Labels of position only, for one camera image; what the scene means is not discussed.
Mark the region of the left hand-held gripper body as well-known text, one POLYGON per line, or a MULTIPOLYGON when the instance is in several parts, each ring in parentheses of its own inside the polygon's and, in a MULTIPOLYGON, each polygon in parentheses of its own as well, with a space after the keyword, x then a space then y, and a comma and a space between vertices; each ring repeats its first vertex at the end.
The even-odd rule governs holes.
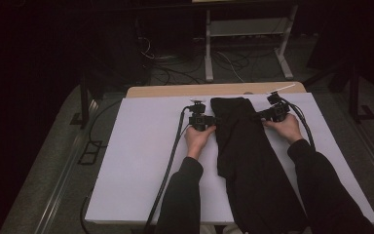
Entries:
POLYGON ((188 109, 192 113, 189 124, 196 131, 203 132, 207 127, 214 125, 214 118, 205 115, 206 106, 201 100, 193 100, 193 105, 189 106, 188 109))

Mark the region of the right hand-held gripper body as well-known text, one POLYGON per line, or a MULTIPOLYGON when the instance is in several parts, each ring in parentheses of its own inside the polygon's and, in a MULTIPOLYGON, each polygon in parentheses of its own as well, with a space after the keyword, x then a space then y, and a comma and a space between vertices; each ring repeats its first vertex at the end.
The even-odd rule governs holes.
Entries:
POLYGON ((290 102, 279 95, 279 91, 285 88, 269 92, 267 100, 271 104, 271 107, 261 111, 262 119, 273 122, 281 122, 285 119, 287 113, 290 111, 290 102))

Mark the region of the black pants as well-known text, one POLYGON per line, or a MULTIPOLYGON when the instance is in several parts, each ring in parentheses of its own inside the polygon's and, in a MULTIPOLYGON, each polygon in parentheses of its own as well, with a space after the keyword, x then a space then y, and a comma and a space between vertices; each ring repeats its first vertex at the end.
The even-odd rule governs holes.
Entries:
POLYGON ((247 234, 288 234, 308 226, 305 212, 249 99, 210 101, 218 145, 217 173, 235 223, 247 234))

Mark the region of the person's left hand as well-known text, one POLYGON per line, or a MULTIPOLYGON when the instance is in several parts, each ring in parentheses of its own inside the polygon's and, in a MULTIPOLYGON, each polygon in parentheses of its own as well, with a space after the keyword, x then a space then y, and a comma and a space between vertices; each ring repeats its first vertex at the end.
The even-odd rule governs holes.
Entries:
POLYGON ((197 131, 194 127, 188 127, 185 134, 187 156, 198 160, 201 156, 202 150, 206 146, 209 136, 213 134, 215 130, 215 126, 208 127, 202 132, 197 131))

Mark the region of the person's right hand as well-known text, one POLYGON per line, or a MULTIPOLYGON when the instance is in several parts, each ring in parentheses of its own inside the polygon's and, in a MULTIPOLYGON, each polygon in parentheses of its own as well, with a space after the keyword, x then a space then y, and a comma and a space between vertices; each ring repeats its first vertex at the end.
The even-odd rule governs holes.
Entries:
POLYGON ((289 144, 303 139, 299 127, 299 122, 292 114, 287 114, 284 120, 281 122, 264 121, 263 125, 267 128, 275 130, 289 144))

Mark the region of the wooden table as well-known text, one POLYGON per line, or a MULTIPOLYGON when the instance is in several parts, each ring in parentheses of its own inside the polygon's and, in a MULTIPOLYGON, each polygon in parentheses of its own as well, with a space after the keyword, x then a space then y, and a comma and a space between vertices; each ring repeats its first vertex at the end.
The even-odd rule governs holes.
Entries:
POLYGON ((132 87, 129 88, 127 92, 127 98, 224 96, 243 95, 244 92, 252 92, 254 94, 268 94, 269 92, 279 88, 285 88, 279 91, 279 93, 281 94, 306 92, 306 89, 303 86, 303 84, 295 81, 264 83, 200 84, 132 87))

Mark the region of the white foam board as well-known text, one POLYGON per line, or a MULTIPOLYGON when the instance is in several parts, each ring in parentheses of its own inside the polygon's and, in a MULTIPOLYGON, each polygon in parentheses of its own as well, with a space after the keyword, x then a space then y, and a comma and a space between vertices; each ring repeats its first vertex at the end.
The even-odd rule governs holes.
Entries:
MULTIPOLYGON (((347 164, 310 93, 280 94, 301 107, 312 131, 316 150, 332 164, 342 184, 363 214, 374 223, 374 211, 347 164)), ((192 99, 205 100, 206 115, 213 115, 210 100, 217 96, 124 98, 98 173, 85 220, 97 224, 144 224, 156 199, 178 129, 179 117, 192 99)), ((295 166, 287 156, 287 142, 275 131, 266 133, 300 200, 295 166)), ((201 221, 234 222, 225 180, 217 174, 217 143, 208 139, 200 163, 201 221)))

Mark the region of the black metal stand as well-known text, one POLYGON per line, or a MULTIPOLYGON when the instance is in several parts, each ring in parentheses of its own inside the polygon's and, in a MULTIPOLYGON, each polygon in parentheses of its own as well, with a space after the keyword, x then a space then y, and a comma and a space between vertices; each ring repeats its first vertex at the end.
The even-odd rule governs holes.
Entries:
POLYGON ((364 120, 374 120, 374 113, 367 105, 359 105, 359 74, 355 65, 351 64, 349 113, 357 124, 364 120))
POLYGON ((75 113, 70 121, 71 125, 77 125, 81 129, 85 129, 90 121, 90 107, 93 101, 91 92, 91 82, 86 74, 83 74, 80 79, 80 101, 81 112, 75 113))

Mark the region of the white metal shelf stand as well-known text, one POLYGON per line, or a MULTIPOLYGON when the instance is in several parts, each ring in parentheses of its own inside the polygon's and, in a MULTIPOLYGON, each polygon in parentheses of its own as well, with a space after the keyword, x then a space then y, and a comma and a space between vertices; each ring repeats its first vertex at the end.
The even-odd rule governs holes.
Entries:
POLYGON ((286 80, 292 80, 293 74, 285 58, 285 49, 298 11, 298 6, 290 8, 289 14, 281 18, 260 19, 225 19, 217 20, 211 18, 211 10, 206 11, 206 53, 205 74, 206 81, 212 82, 213 68, 211 57, 211 39, 226 36, 247 35, 280 35, 280 46, 274 49, 274 53, 286 80))

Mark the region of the silver floor rail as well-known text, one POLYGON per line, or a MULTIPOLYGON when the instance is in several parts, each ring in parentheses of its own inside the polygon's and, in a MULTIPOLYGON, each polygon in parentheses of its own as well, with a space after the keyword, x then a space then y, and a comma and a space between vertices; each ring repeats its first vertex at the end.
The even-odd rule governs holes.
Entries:
POLYGON ((36 180, 42 186, 46 200, 33 234, 48 234, 56 216, 78 151, 87 135, 86 128, 80 123, 71 123, 81 112, 80 100, 68 98, 65 101, 36 159, 36 180))
POLYGON ((360 186, 366 192, 374 191, 374 143, 364 122, 353 120, 340 97, 315 94, 315 99, 360 186))

